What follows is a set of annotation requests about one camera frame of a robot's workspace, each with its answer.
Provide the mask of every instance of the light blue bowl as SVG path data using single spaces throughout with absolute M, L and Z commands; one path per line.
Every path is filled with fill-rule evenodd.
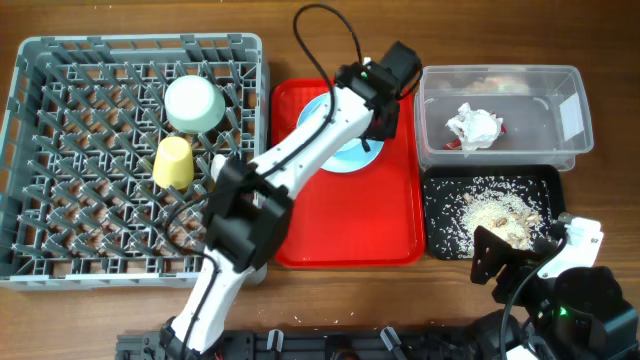
M 298 117 L 297 126 L 302 125 L 309 116 L 316 110 L 318 106 L 321 106 L 324 101 L 329 101 L 329 94 L 322 94 L 315 99 L 311 100 Z M 371 164 L 373 160 L 382 151 L 382 141 L 367 140 L 369 152 L 364 151 L 362 148 L 362 141 L 358 138 L 350 140 L 344 144 L 333 156 L 331 156 L 322 165 L 322 169 L 333 173 L 350 173 L 364 168 Z

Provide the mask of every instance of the clear plastic bin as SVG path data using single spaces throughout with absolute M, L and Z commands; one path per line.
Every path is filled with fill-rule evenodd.
M 445 126 L 465 102 L 504 119 L 506 134 L 489 149 L 444 150 Z M 573 66 L 427 66 L 415 101 L 420 166 L 551 164 L 573 168 L 593 149 L 589 105 Z

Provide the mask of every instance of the wooden table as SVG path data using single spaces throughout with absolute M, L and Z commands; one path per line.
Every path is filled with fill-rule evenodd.
M 7 0 L 0 5 L 0 101 L 7 98 L 20 42 L 29 36 L 253 32 L 266 49 L 272 84 L 317 73 L 295 43 L 303 4 L 220 0 Z M 583 77 L 596 146 L 562 175 L 568 209 L 602 222 L 599 265 L 613 269 L 640 307 L 640 26 L 637 1 L 332 2 L 351 21 L 365 55 L 395 40 L 425 65 L 570 64 Z M 348 33 L 328 14 L 305 14 L 301 32 L 325 69 L 355 58 Z M 271 264 L 264 284 L 240 292 L 229 329 L 264 330 L 387 324 L 464 324 L 499 308 L 492 286 L 469 282 L 470 263 L 425 257 L 405 268 L 289 271 Z M 0 359 L 113 359 L 116 335 L 157 329 L 189 290 L 0 290 Z

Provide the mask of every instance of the sticker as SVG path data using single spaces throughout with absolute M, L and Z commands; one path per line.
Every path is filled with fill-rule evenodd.
M 568 141 L 584 131 L 580 99 L 578 99 L 577 93 L 571 95 L 560 104 L 560 118 L 562 119 L 564 141 Z

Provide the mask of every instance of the gray plastic basket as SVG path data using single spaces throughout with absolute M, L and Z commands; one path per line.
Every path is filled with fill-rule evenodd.
M 164 113 L 168 84 L 187 74 L 220 86 L 227 102 L 227 121 L 198 136 L 177 133 Z M 268 91 L 253 34 L 25 40 L 0 135 L 0 286 L 192 286 L 202 261 L 175 245 L 202 247 L 202 205 L 174 221 L 170 239 L 156 227 L 209 190 L 214 154 L 264 152 Z M 192 143 L 186 192 L 151 178 L 171 134 Z

